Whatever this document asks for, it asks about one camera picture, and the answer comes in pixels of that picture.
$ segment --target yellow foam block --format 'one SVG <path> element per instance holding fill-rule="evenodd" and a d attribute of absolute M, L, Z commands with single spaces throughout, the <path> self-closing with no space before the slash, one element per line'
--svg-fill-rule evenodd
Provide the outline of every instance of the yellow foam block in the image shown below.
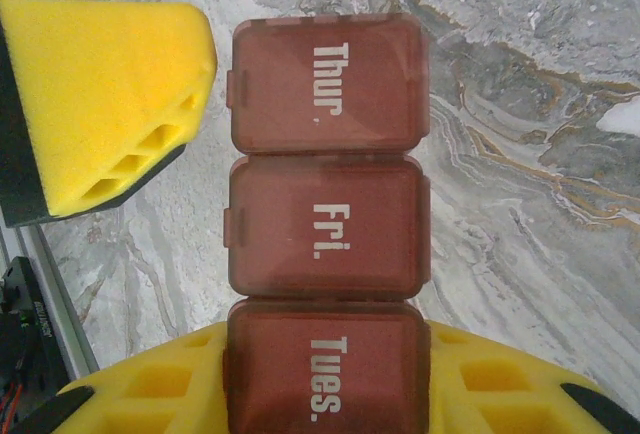
<path fill-rule="evenodd" d="M 52 216 L 125 192 L 196 135 L 216 55 L 195 7 L 0 0 L 0 18 Z"/>
<path fill-rule="evenodd" d="M 429 325 L 429 434 L 608 432 L 561 388 L 574 383 L 600 392 L 584 377 Z M 217 323 L 73 382 L 63 391 L 90 385 L 96 392 L 56 434 L 229 434 L 222 385 L 226 331 L 226 323 Z"/>

